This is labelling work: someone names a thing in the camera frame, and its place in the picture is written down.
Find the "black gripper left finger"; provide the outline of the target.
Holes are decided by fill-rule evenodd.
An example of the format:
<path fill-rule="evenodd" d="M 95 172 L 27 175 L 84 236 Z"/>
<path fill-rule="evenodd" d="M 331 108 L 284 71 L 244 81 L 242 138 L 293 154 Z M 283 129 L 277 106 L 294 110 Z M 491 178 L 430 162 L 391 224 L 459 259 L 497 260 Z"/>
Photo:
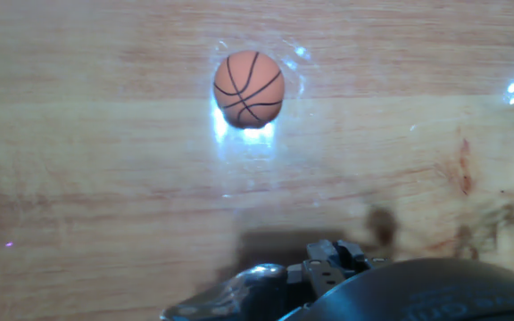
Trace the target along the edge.
<path fill-rule="evenodd" d="M 275 321 L 285 315 L 286 268 L 260 264 L 166 308 L 161 321 Z"/>

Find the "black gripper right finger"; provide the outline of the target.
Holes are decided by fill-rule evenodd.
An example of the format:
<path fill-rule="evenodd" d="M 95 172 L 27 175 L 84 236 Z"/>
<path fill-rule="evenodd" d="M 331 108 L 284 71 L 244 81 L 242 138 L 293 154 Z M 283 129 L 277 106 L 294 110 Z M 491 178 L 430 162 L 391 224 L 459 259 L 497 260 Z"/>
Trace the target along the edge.
<path fill-rule="evenodd" d="M 309 258 L 303 262 L 303 279 L 319 298 L 344 281 L 391 263 L 389 258 L 365 254 L 357 243 L 320 240 L 307 245 Z"/>

